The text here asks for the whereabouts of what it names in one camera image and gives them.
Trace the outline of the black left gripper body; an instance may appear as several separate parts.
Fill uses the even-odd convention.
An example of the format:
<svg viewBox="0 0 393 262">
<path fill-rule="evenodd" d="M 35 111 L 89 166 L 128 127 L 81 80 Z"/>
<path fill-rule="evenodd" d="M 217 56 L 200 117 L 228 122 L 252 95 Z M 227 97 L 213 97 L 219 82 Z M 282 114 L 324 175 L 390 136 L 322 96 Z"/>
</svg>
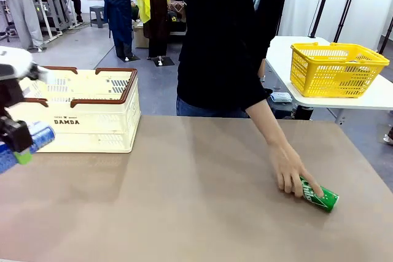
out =
<svg viewBox="0 0 393 262">
<path fill-rule="evenodd" d="M 1 64 L 1 121 L 11 119 L 7 109 L 24 101 L 20 80 L 26 71 L 17 71 L 12 65 Z"/>
</svg>

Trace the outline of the person's left hand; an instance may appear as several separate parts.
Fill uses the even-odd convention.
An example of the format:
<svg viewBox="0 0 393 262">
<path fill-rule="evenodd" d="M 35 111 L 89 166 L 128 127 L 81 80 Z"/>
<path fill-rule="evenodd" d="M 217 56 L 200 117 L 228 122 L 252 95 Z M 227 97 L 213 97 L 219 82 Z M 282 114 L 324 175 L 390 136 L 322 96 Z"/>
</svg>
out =
<svg viewBox="0 0 393 262">
<path fill-rule="evenodd" d="M 270 160 L 274 167 L 278 187 L 301 198 L 304 195 L 300 177 L 303 177 L 319 197 L 324 196 L 321 186 L 306 170 L 300 156 L 288 142 L 268 143 Z"/>
</svg>

